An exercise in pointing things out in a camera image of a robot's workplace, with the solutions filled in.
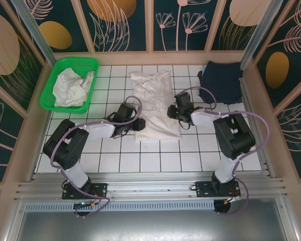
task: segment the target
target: dark teal wallpaper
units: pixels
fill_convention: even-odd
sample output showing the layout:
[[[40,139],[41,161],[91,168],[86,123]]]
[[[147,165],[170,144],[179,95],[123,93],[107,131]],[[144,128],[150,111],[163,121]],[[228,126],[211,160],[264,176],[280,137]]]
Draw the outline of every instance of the dark teal wallpaper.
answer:
[[[0,4],[0,86],[28,109],[42,65]]]
[[[2,181],[24,119],[0,99],[0,182]]]
[[[256,55],[258,54],[258,52],[260,51],[262,45],[264,44],[265,39],[267,38],[267,36],[269,36],[271,30],[273,29],[274,24],[276,23],[277,19],[280,17],[285,5],[287,4],[288,0],[283,0],[281,7],[279,9],[279,11],[277,12],[276,16],[274,17],[272,23],[270,24],[268,30],[266,31],[266,33],[263,36],[263,39],[261,40],[260,44],[257,46],[254,54],[253,54],[253,58],[256,57]]]
[[[146,51],[144,0],[82,0],[96,52]]]
[[[154,0],[154,51],[204,50],[217,1],[165,3]]]
[[[88,52],[70,0],[26,0],[54,53]]]
[[[17,14],[17,11],[14,7],[14,5],[12,4],[11,0],[8,0],[8,3],[10,4],[10,7],[12,8],[12,10],[15,12],[15,14],[17,15],[19,22],[23,25],[24,29],[26,30],[26,32],[28,33],[29,37],[31,37],[32,42],[36,45],[40,55],[43,57],[43,59],[46,59],[46,57],[44,56],[44,54],[41,52],[41,49],[39,48],[38,44],[36,43],[36,41],[34,40],[34,38],[32,37],[31,33],[29,32],[29,30],[27,29],[26,25],[24,24],[24,22],[22,21],[22,19],[20,18],[20,16]]]
[[[301,94],[277,116],[277,119],[301,178]]]
[[[273,107],[301,81],[301,0],[297,0],[257,63]]]
[[[212,50],[244,50],[268,1],[227,0]]]

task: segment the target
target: black grid line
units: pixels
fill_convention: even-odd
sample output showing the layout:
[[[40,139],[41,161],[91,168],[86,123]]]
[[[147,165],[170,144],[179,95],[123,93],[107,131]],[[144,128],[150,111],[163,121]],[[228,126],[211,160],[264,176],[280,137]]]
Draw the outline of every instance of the black grid line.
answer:
[[[199,151],[200,151],[200,150],[201,150],[201,149],[200,149],[200,140],[199,140],[199,134],[198,134],[198,131],[197,131],[197,127],[195,127],[195,130],[196,130],[197,144],[198,144]],[[202,165],[202,157],[201,157],[201,153],[200,153],[200,163],[201,163],[201,170],[203,171],[203,165]]]
[[[112,66],[110,67],[109,78],[111,76],[111,68],[112,68]],[[103,141],[103,138],[101,139],[100,152],[102,150],[102,141]],[[101,160],[101,154],[99,155],[98,172],[99,172],[99,168],[100,168],[100,160]]]
[[[143,70],[145,70],[144,69],[144,67],[146,67],[146,66],[140,66],[140,68],[141,68],[141,71],[143,72]],[[170,78],[172,78],[172,81],[173,82],[171,82],[171,79],[170,79],[170,82],[171,82],[171,84],[172,84],[172,91],[175,93],[178,93],[178,92],[181,92],[183,89],[175,89],[176,88],[176,83],[175,83],[175,77],[183,77],[183,78],[188,78],[189,79],[189,85],[190,86],[192,86],[192,84],[191,84],[191,77],[197,77],[197,76],[191,76],[191,74],[190,74],[190,67],[189,66],[187,66],[188,67],[188,73],[189,73],[189,76],[175,76],[175,73],[174,73],[174,66],[173,65],[168,65],[168,71],[171,71],[172,72],[172,75],[170,76]],[[156,68],[155,68],[155,66],[153,66],[153,68],[154,68],[154,71],[157,69],[157,71],[159,70],[159,66],[158,65],[156,65]],[[111,86],[110,86],[110,76],[111,76],[111,72],[113,71],[113,69],[112,69],[112,66],[110,66],[110,72],[109,72],[109,76],[107,77],[107,76],[103,76],[103,77],[99,77],[99,78],[101,78],[103,81],[107,81],[108,80],[108,89],[106,88],[106,86],[105,86],[105,88],[103,88],[103,89],[95,89],[95,87],[94,87],[94,90],[98,90],[98,91],[100,91],[100,90],[104,90],[104,91],[107,91],[107,101],[105,102],[105,101],[98,101],[98,103],[90,103],[90,105],[89,105],[89,110],[88,110],[88,113],[87,113],[87,115],[86,116],[75,116],[75,117],[71,117],[71,114],[69,114],[68,115],[68,118],[70,118],[70,119],[73,119],[73,121],[75,121],[76,119],[83,119],[83,120],[81,120],[81,121],[86,121],[86,122],[89,122],[89,121],[91,121],[92,119],[96,119],[96,118],[92,118],[91,116],[89,116],[89,111],[91,110],[90,109],[90,107],[91,107],[91,105],[96,105],[96,104],[101,104],[101,105],[103,105],[104,107],[105,107],[105,116],[106,116],[106,114],[107,114],[107,109],[109,108],[109,105],[116,105],[116,104],[118,104],[118,105],[120,105],[121,103],[118,103],[118,101],[114,101],[114,102],[108,102],[108,98],[109,98],[109,91],[110,90],[118,90],[118,91],[123,91],[124,92],[124,97],[127,97],[126,96],[126,91],[128,90],[128,89],[126,89],[126,85],[127,85],[127,82],[128,81],[130,81],[130,79],[129,79],[129,76],[122,76],[122,77],[116,77],[116,78],[124,78],[124,87],[122,88],[122,89],[115,89],[115,87],[114,88],[111,88]],[[192,98],[192,100],[194,101],[194,96],[195,96],[195,92],[194,91],[192,91],[192,90],[190,90],[190,95],[191,95],[191,98]],[[196,105],[196,104],[203,104],[203,102],[193,102],[194,103],[194,105]],[[48,128],[47,128],[47,132],[46,132],[46,134],[45,134],[45,141],[47,141],[47,138],[49,138],[49,136],[50,135],[48,135],[48,131],[49,131],[49,129],[51,128],[51,120],[52,119],[55,119],[56,121],[59,119],[59,120],[62,120],[62,119],[65,119],[65,118],[54,118],[54,116],[55,116],[55,114],[53,113],[52,114],[52,116],[51,116],[51,119],[49,120],[50,122],[49,122],[49,125],[48,125]],[[163,152],[163,150],[162,150],[162,148],[161,148],[161,141],[159,140],[159,150],[156,150],[155,152],[149,152],[149,151],[146,151],[146,152],[143,152],[144,154],[153,154],[153,153],[158,153],[158,155],[159,155],[159,157],[160,157],[160,172],[162,171],[162,157],[161,157],[161,155],[162,154],[169,154],[169,153],[179,153],[179,156],[180,156],[180,166],[181,166],[181,169],[180,169],[180,171],[175,171],[175,172],[183,172],[183,165],[182,165],[182,155],[181,155],[181,153],[199,153],[199,155],[200,155],[200,157],[199,157],[199,161],[200,161],[200,163],[201,163],[201,169],[198,167],[198,169],[199,169],[199,172],[200,171],[206,171],[206,170],[203,170],[203,164],[202,164],[202,156],[201,156],[201,153],[219,153],[219,157],[221,157],[221,150],[220,150],[220,148],[217,150],[217,151],[211,151],[211,150],[208,150],[208,151],[201,151],[200,150],[200,138],[199,138],[199,135],[214,135],[213,133],[199,133],[199,130],[198,130],[198,128],[196,127],[196,129],[195,129],[195,131],[194,132],[192,132],[192,133],[183,133],[183,135],[197,135],[197,142],[198,142],[198,151],[183,151],[183,152],[181,152],[181,143],[180,143],[180,140],[179,140],[179,149],[178,149],[178,152],[174,152],[174,151],[171,151],[171,152]],[[121,154],[132,154],[132,153],[139,153],[139,172],[141,172],[141,154],[142,154],[142,152],[141,152],[141,145],[142,145],[142,143],[141,142],[139,142],[139,152],[126,152],[126,151],[123,151],[122,152],[122,150],[121,150],[121,148],[122,148],[122,141],[123,141],[123,139],[121,138],[121,140],[120,140],[120,145],[119,145],[119,152],[103,152],[102,151],[102,146],[103,146],[103,144],[105,145],[105,142],[103,141],[103,139],[99,142],[99,145],[100,145],[100,151],[99,152],[94,152],[94,149],[88,149],[86,152],[83,152],[83,154],[97,154],[97,155],[99,155],[99,163],[98,163],[98,172],[100,171],[100,163],[101,163],[101,154],[119,154],[119,164],[118,164],[118,171],[120,172],[120,164],[121,164],[121,158],[122,158],[122,155]],[[39,156],[39,161],[38,161],[38,163],[37,163],[37,166],[36,166],[36,168],[35,168],[35,170],[36,170],[36,172],[38,172],[38,169],[39,169],[39,166],[40,166],[40,163],[41,163],[41,158],[42,158],[42,149],[41,149],[41,154],[40,154],[40,156]]]

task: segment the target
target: wooden panel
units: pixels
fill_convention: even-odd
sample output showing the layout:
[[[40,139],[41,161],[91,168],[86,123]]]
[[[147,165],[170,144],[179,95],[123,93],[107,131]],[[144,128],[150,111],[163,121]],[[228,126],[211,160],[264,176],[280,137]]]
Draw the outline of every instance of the wooden panel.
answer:
[[[27,110],[41,70],[39,60],[0,4],[0,86]]]
[[[275,15],[275,17],[274,17],[272,23],[270,24],[268,30],[267,30],[266,33],[264,34],[264,36],[263,36],[263,38],[262,38],[260,44],[257,46],[257,48],[256,48],[256,50],[255,50],[255,52],[254,52],[254,54],[253,54],[253,58],[255,58],[255,57],[257,56],[257,54],[258,54],[258,52],[260,51],[262,45],[264,44],[264,41],[266,40],[267,36],[269,36],[270,32],[272,31],[273,26],[275,25],[277,19],[280,17],[280,15],[281,15],[281,13],[282,13],[284,7],[286,6],[287,2],[288,2],[288,0],[283,0],[283,2],[282,2],[282,4],[281,4],[281,7],[280,7],[279,11],[278,11],[277,14]]]
[[[217,1],[194,2],[154,0],[154,51],[204,50]]]
[[[83,0],[81,6],[96,52],[146,51],[144,0]]]
[[[24,119],[0,98],[0,182],[2,182]]]
[[[301,82],[301,0],[297,0],[257,63],[273,107]]]
[[[277,116],[277,119],[301,178],[301,94]]]
[[[25,3],[54,53],[88,51],[70,1],[29,0]],[[10,0],[9,4],[16,11]]]
[[[266,147],[270,167],[274,171],[275,177],[283,178],[287,197],[290,200],[298,226],[301,228],[301,179],[296,173],[278,120],[272,112],[272,105],[267,97],[263,81],[252,61],[244,70],[243,76],[253,105],[253,111],[265,118],[270,126],[271,135]],[[260,123],[260,128],[262,135],[265,137],[266,131],[262,123]]]
[[[269,0],[227,0],[211,50],[244,50]]]

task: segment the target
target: metal extrusion bar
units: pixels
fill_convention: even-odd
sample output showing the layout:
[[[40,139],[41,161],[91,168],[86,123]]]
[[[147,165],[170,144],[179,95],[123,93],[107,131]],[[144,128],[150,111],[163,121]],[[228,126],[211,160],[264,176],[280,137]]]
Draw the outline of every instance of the metal extrusion bar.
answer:
[[[275,17],[277,11],[280,9],[283,0],[272,0],[268,4],[263,16],[261,17],[261,21],[255,28],[251,39],[249,40],[244,53],[241,57],[241,69],[244,70],[247,64],[250,62],[257,46],[260,44],[263,39],[264,34],[267,29],[271,25],[273,18]]]
[[[112,201],[154,201],[154,200],[197,200],[196,192],[190,186],[197,181],[210,181],[209,173],[154,173],[154,174],[94,174],[92,182],[108,184],[107,196]],[[240,177],[247,185],[251,198],[283,197],[286,191],[280,178]],[[38,182],[20,183],[15,195],[19,202],[60,201],[61,183],[64,179],[41,179]]]
[[[244,102],[244,105],[245,105],[245,109],[247,111],[254,112],[252,101],[250,99],[250,96],[247,94],[247,88],[246,88],[244,78],[241,78],[241,89],[242,89],[242,93],[243,93],[243,99],[244,99],[243,102]],[[257,119],[252,118],[251,116],[248,116],[248,118],[249,118],[249,121],[250,121],[250,127],[252,128],[252,131],[253,131],[254,136],[255,136],[256,144],[261,145],[261,143],[263,142],[263,135],[262,135],[261,129],[260,129],[258,123],[257,123]],[[274,170],[272,168],[271,161],[270,161],[270,158],[269,158],[269,155],[268,155],[266,149],[260,150],[258,152],[258,154],[262,159],[262,162],[260,162],[262,169],[266,168],[269,175],[271,177],[275,177],[275,173],[274,173]]]
[[[49,47],[45,37],[43,36],[41,30],[39,29],[38,24],[36,23],[35,19],[32,17],[25,1],[20,0],[11,0],[12,4],[14,5],[17,13],[23,20],[24,24],[26,25],[27,29],[30,31],[32,37],[37,42],[41,52],[46,57],[48,63],[51,66],[54,66],[56,63],[56,58]]]

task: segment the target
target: wooden frame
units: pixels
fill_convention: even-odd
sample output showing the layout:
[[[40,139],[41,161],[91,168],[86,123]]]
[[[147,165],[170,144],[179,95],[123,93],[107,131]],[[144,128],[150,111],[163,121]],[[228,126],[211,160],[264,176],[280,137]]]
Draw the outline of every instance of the wooden frame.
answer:
[[[283,22],[286,15],[288,14],[288,12],[291,10],[294,2],[295,2],[295,0],[289,0],[288,3],[286,4],[286,6],[284,7],[281,15],[279,16],[276,23],[274,24],[273,29],[271,30],[270,34],[266,37],[263,45],[261,46],[260,51],[258,52],[255,59],[253,60],[254,64],[257,64],[259,62],[259,60],[261,59],[261,57],[262,57],[264,51],[266,50],[268,44],[271,42],[271,40],[273,39],[275,33],[277,32],[280,24]]]
[[[261,115],[269,124],[271,135],[266,146],[270,165],[275,177],[283,178],[287,197],[292,206],[299,227],[301,228],[301,179],[298,176],[293,159],[287,148],[277,117],[268,98],[265,86],[253,59],[243,73],[253,111]],[[265,137],[265,127],[260,125],[262,136]]]
[[[273,113],[277,116],[284,110],[299,94],[301,94],[301,82],[273,109]]]
[[[11,18],[12,22],[16,26],[16,28],[19,30],[21,35],[26,40],[27,44],[30,46],[31,50],[34,52],[35,56],[38,58],[39,62],[42,66],[45,65],[46,61],[41,56],[39,50],[35,46],[35,44],[32,42],[30,36],[28,35],[27,31],[24,29],[24,26],[19,22],[18,17],[16,16],[15,12],[12,10],[10,5],[8,4],[7,0],[0,0],[0,3],[2,7],[5,9],[9,17]]]
[[[145,1],[145,25],[146,25],[146,2],[148,2],[150,0],[144,0],[144,1]],[[82,9],[82,5],[81,5],[80,1],[79,0],[71,0],[71,2],[73,4],[74,8],[75,7],[78,8],[77,10],[75,10],[75,14],[76,14],[76,17],[77,17],[80,29],[83,26],[85,26],[85,28],[87,30],[87,31],[85,31],[85,34],[88,34],[88,36],[85,36],[83,31],[82,31],[82,34],[84,35],[85,41],[86,41],[86,39],[89,39],[89,45],[87,45],[87,43],[86,43],[88,51],[89,51],[89,48],[92,47],[94,54],[100,54],[100,53],[107,53],[107,54],[118,54],[118,53],[121,53],[121,54],[123,54],[123,53],[145,53],[145,52],[147,52],[147,31],[145,33],[145,35],[146,35],[145,36],[145,38],[146,38],[146,50],[145,51],[118,51],[118,52],[98,52],[98,51],[96,51],[95,47],[94,47],[94,44],[93,44],[93,41],[91,39],[91,35],[89,33],[88,24],[87,24],[87,21],[86,21],[86,18],[85,18],[85,14],[84,14],[84,10]],[[86,52],[74,52],[74,53],[73,52],[71,52],[71,53],[67,52],[67,53],[54,53],[54,54],[55,55],[56,54],[58,54],[58,55],[65,54],[65,55],[69,56],[69,55],[72,55],[72,54],[76,55],[76,54],[83,54],[83,53],[86,53]]]

